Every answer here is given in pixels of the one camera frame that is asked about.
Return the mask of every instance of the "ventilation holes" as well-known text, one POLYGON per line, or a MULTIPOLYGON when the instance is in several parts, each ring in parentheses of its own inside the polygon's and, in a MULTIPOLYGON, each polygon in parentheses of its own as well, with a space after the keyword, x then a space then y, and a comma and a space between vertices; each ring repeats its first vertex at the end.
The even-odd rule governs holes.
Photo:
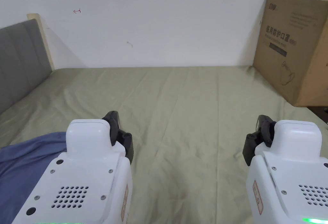
POLYGON ((71 193, 81 194, 83 192, 83 194, 86 194, 87 191, 85 189, 88 189, 88 188, 89 188, 89 186, 62 186, 62 187, 60 187, 61 190, 63 190, 63 189, 74 189, 74 191, 59 191, 58 193, 60 195, 57 195, 56 198, 66 198, 66 199, 60 199, 60 200, 55 199, 53 201, 54 203, 58 202, 58 203, 63 203, 63 204, 58 204, 58 205, 52 204, 51 208, 60 208, 60 207, 61 208, 76 208, 76 207, 81 208, 82 207, 81 203, 83 203, 84 200, 83 199, 74 200, 73 198, 85 198, 86 195, 77 195, 76 196, 76 195, 71 195, 71 193), (80 202, 80 203, 79 203, 79 205, 76 205, 76 204, 70 205, 70 204, 67 204, 68 202, 69 203, 73 203, 73 202, 78 203, 78 202, 80 202))
POLYGON ((324 188, 324 187, 321 187, 321 186, 320 187, 319 186, 307 186, 307 185, 301 185, 301 184, 299 185, 299 187, 300 187, 300 190, 302 191, 302 194, 304 196, 306 196, 305 199, 308 201, 307 203, 309 205, 313 204, 315 206, 319 205, 319 206, 328 207, 328 199, 327 199, 328 194, 327 194, 327 192, 318 190, 318 189, 321 189, 321 190, 326 189, 328 191, 328 187, 324 188))

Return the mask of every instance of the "wrinkled fabric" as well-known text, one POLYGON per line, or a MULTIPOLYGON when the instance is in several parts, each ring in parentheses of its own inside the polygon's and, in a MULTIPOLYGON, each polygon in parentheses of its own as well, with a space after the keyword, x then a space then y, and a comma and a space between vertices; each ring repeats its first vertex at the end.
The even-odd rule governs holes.
POLYGON ((0 115, 1 145, 117 110, 133 136, 129 224, 253 223, 242 150, 260 114, 327 124, 252 67, 62 69, 0 115))
POLYGON ((11 224, 43 172, 66 151, 66 132, 46 134, 0 149, 1 223, 11 224))

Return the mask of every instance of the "warning label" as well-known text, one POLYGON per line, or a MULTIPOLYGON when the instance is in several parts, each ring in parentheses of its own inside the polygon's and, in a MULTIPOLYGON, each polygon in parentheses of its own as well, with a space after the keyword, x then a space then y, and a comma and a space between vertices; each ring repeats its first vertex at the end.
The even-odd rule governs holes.
POLYGON ((262 211, 263 211, 263 203, 262 203, 260 192, 258 190, 258 185, 256 184, 256 180, 254 181, 254 184, 253 184, 253 192, 254 192, 256 203, 258 205, 258 212, 260 214, 262 214, 262 211))
POLYGON ((121 210, 121 218, 122 218, 122 221, 124 220, 124 215, 125 215, 127 195, 128 195, 128 187, 126 185, 124 199, 123 199, 123 205, 122 205, 122 210, 121 210))

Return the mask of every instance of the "white wall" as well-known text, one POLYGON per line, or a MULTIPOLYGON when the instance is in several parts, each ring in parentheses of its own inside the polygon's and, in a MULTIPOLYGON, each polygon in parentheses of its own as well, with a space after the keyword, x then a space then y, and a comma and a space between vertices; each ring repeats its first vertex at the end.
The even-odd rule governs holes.
POLYGON ((264 2, 0 1, 0 27, 41 15, 55 68, 252 64, 264 2))

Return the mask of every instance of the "green led light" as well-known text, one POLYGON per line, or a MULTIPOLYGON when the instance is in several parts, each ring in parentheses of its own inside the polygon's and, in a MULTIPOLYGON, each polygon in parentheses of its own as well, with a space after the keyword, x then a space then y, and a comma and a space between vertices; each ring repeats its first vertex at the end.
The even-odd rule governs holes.
POLYGON ((313 219, 313 218, 303 218, 303 221, 310 222, 310 223, 318 223, 318 224, 328 224, 328 220, 320 220, 320 219, 313 219))

